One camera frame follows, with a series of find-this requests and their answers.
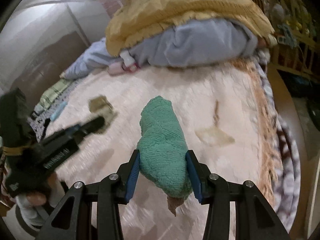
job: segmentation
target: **rolled green cloth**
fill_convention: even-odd
[[[141,112],[140,171],[168,196],[186,198],[192,187],[187,172],[188,150],[170,101],[151,99]]]

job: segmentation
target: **yellow blanket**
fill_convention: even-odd
[[[121,49],[190,19],[224,17],[238,20],[255,35],[267,38],[274,30],[252,0],[130,0],[120,8],[106,29],[106,46],[112,56]]]

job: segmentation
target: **fluffy bedspread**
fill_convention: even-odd
[[[250,76],[231,64],[185,70],[146,67],[136,73],[111,77],[105,70],[91,73],[71,92],[69,103],[47,134],[83,122],[90,114],[88,100],[105,95],[117,118],[104,134],[90,135],[80,151],[57,171],[70,187],[76,181],[98,182],[129,160],[141,137],[140,113],[155,96],[170,100],[189,149],[199,162],[227,181],[259,183],[262,143],[259,117]],[[219,102],[219,128],[235,139],[227,146],[209,146],[195,130],[213,125]],[[235,207],[231,203],[230,235],[235,238]],[[96,205],[92,223],[96,225]],[[167,208],[166,194],[139,175],[134,196],[120,205],[124,239],[202,239],[208,206],[201,206],[193,193],[177,208],[177,217]]]

